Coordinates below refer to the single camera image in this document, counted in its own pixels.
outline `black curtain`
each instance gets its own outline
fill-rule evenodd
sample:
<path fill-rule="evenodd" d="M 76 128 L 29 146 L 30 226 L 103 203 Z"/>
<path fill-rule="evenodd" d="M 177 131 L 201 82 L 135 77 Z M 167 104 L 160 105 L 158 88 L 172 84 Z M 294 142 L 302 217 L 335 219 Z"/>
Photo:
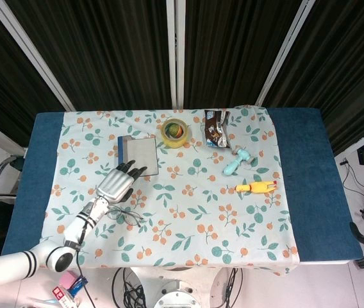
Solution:
<path fill-rule="evenodd" d="M 62 106 L 0 22 L 0 130 L 28 146 L 38 112 Z"/>
<path fill-rule="evenodd" d="M 263 105 L 319 108 L 335 154 L 364 137 L 364 1 L 316 0 Z"/>
<path fill-rule="evenodd" d="M 78 110 L 172 108 L 165 0 L 7 0 Z"/>
<path fill-rule="evenodd" d="M 254 104 L 301 0 L 187 0 L 185 108 Z"/>

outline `teal toy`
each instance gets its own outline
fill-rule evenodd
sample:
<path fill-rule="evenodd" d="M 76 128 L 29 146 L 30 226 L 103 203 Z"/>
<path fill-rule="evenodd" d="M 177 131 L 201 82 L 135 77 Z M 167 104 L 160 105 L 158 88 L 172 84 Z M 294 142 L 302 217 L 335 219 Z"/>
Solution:
<path fill-rule="evenodd" d="M 234 149 L 232 151 L 232 154 L 234 154 L 234 155 L 237 154 L 238 157 L 223 169 L 224 175 L 232 175 L 232 173 L 234 173 L 235 170 L 238 169 L 241 161 L 244 160 L 248 164 L 250 164 L 254 160 L 254 157 L 251 157 L 249 152 L 244 150 L 241 147 Z"/>

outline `floral tablecloth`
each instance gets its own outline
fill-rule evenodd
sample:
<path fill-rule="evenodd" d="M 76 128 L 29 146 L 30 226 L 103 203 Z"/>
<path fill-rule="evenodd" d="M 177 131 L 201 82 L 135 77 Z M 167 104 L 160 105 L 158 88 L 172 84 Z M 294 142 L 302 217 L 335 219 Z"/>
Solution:
<path fill-rule="evenodd" d="M 128 225 L 121 214 L 106 215 L 85 239 L 80 264 L 248 266 L 288 273 L 299 256 L 274 125 L 265 108 L 227 110 L 232 148 L 245 147 L 256 157 L 232 176 L 222 175 L 235 158 L 231 150 L 204 144 L 204 110 L 65 113 L 41 241 L 63 243 L 65 227 L 116 167 L 118 136 L 156 136 L 159 175 L 138 179 L 132 197 L 119 204 L 144 218 L 141 227 Z M 178 149 L 164 145 L 159 131 L 172 117 L 189 127 L 188 142 Z M 261 180 L 276 180 L 278 189 L 268 194 L 234 190 L 237 184 Z"/>

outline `robot finger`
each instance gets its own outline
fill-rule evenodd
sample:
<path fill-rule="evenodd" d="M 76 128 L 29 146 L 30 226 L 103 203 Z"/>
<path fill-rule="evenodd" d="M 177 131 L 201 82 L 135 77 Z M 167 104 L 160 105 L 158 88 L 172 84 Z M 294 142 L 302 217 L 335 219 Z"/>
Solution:
<path fill-rule="evenodd" d="M 139 169 L 134 175 L 132 175 L 132 177 L 134 178 L 134 180 L 136 180 L 137 178 L 139 178 L 139 176 L 146 170 L 148 169 L 148 167 L 142 167 L 141 169 Z"/>
<path fill-rule="evenodd" d="M 125 164 L 123 162 L 121 162 L 117 167 L 116 170 L 121 170 L 123 167 L 125 166 Z"/>
<path fill-rule="evenodd" d="M 129 176 L 133 176 L 136 172 L 138 172 L 138 168 L 133 168 L 130 172 L 128 172 Z"/>
<path fill-rule="evenodd" d="M 122 199 L 120 200 L 120 202 L 125 202 L 126 200 L 128 200 L 128 198 L 132 195 L 132 193 L 133 193 L 133 188 L 128 189 L 128 191 L 122 197 Z"/>
<path fill-rule="evenodd" d="M 130 160 L 124 167 L 121 168 L 123 173 L 127 173 L 130 167 L 135 163 L 134 160 Z"/>

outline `tape roll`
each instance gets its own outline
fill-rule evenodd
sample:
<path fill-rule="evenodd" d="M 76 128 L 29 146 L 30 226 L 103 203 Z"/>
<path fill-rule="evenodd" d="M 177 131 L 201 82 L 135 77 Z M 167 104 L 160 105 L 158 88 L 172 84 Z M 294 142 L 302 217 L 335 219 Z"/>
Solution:
<path fill-rule="evenodd" d="M 169 119 L 162 125 L 161 135 L 163 143 L 167 146 L 173 149 L 180 148 L 188 140 L 188 126 L 181 120 Z"/>

